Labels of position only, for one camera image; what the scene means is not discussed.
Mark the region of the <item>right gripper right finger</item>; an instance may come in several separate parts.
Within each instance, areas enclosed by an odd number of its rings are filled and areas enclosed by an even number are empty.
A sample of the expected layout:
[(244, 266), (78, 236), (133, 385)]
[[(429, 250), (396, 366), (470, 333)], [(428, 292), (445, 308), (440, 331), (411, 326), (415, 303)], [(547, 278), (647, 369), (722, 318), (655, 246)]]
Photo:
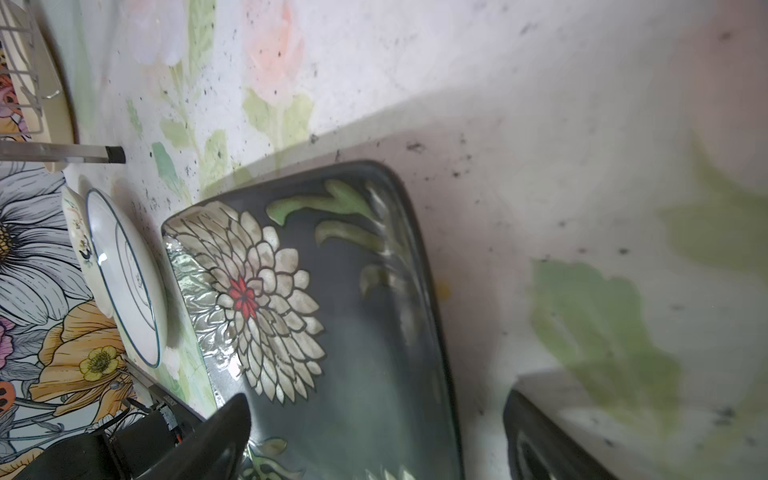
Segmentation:
[(503, 425), (512, 479), (616, 479), (517, 389), (507, 396)]

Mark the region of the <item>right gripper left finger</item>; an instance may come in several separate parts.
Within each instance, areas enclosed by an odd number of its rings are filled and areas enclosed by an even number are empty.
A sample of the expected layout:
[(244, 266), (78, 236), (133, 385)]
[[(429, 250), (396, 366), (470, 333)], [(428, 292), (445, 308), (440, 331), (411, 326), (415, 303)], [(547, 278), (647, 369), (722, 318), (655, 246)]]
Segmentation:
[(250, 431), (248, 400), (238, 393), (139, 479), (236, 479)]

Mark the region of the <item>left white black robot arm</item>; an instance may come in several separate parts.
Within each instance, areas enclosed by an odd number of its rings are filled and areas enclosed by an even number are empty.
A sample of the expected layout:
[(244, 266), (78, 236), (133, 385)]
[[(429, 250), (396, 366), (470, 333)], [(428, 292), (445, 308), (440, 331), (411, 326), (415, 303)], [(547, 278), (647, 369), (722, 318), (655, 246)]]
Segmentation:
[(191, 436), (204, 417), (155, 385), (121, 401), (95, 427), (3, 464), (3, 479), (138, 479)]

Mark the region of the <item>black square floral plate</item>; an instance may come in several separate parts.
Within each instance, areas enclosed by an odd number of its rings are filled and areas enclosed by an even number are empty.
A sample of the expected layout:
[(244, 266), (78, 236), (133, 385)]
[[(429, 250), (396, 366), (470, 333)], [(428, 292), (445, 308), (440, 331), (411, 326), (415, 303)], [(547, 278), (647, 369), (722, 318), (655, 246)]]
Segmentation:
[(233, 190), (161, 227), (218, 403), (247, 398), (241, 479), (460, 479), (415, 214), (384, 164)]

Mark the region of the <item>white plate black rim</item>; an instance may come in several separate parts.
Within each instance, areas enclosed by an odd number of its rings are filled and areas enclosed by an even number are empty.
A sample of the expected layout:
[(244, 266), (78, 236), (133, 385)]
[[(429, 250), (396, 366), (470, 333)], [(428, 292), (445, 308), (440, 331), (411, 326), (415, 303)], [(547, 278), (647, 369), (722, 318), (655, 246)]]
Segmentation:
[(85, 197), (89, 233), (114, 317), (141, 362), (157, 368), (167, 345), (165, 292), (147, 242), (114, 200), (91, 189)]

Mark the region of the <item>chrome wire dish rack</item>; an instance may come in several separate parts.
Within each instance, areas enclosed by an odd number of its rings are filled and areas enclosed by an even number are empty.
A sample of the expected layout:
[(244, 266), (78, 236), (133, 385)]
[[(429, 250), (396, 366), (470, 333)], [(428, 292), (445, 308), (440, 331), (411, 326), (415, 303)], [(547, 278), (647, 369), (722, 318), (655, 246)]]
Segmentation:
[(126, 162), (120, 146), (79, 142), (64, 82), (30, 1), (1, 3), (1, 160), (40, 163), (50, 172)]

